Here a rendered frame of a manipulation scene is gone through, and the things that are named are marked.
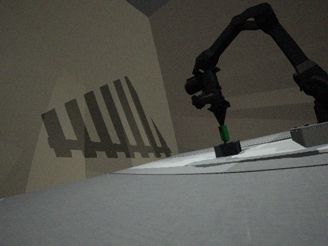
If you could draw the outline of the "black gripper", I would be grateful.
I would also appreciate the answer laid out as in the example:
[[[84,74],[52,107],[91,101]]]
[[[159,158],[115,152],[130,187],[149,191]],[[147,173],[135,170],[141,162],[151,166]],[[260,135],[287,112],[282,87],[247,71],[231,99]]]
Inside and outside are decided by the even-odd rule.
[[[224,100],[221,89],[221,86],[217,82],[205,85],[203,91],[205,91],[206,96],[201,97],[199,103],[201,107],[211,104],[211,107],[207,110],[214,113],[220,126],[224,126],[226,110],[230,107],[230,103]]]

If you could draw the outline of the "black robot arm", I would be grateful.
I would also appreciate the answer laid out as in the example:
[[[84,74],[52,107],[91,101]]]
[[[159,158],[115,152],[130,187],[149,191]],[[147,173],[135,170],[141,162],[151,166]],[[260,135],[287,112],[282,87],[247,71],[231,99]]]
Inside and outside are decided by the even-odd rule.
[[[247,20],[252,17],[255,21]],[[296,73],[293,74],[293,79],[300,87],[300,91],[303,90],[306,95],[314,97],[317,124],[328,122],[328,74],[318,64],[306,57],[297,43],[279,23],[271,5],[268,3],[252,6],[243,13],[234,16],[212,46],[196,58],[192,72],[195,76],[188,78],[184,86],[189,95],[202,91],[199,96],[193,95],[191,97],[192,105],[197,109],[203,108],[199,103],[200,98],[206,96],[203,89],[205,85],[218,83],[216,72],[219,72],[220,68],[216,65],[219,57],[236,36],[244,30],[259,29],[273,38],[295,68]],[[204,70],[204,72],[200,72],[199,69]]]

